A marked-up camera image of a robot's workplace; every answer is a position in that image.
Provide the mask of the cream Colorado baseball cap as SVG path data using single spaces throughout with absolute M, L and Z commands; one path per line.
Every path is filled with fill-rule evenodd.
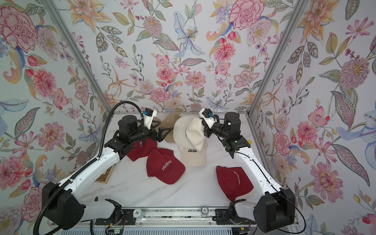
M 174 124 L 173 138 L 179 146 L 200 152 L 205 141 L 202 119 L 193 116 L 179 118 Z

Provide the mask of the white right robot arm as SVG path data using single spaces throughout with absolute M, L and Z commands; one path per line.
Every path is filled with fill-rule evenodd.
M 218 137 L 242 169 L 237 179 L 247 182 L 231 199 L 230 219 L 235 223 L 241 219 L 253 221 L 264 233 L 292 225 L 295 222 L 295 196 L 290 189 L 283 189 L 255 157 L 250 143 L 241 135 L 239 114 L 228 112 L 220 122 L 218 115 L 203 108 L 200 116 L 204 135 Z M 251 199 L 239 199 L 239 193 L 250 193 Z

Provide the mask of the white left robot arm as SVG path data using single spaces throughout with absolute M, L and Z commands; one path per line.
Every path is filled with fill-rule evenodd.
M 105 170 L 126 157 L 136 143 L 141 144 L 147 140 L 162 142 L 172 128 L 159 125 L 159 121 L 149 116 L 139 120 L 136 116 L 127 115 L 119 120 L 118 130 L 97 156 L 59 183 L 50 182 L 43 187 L 42 209 L 33 233 L 39 233 L 44 217 L 63 230 L 69 230 L 79 222 L 96 219 L 104 219 L 110 223 L 121 221 L 121 204 L 112 199 L 85 202 L 82 195 Z

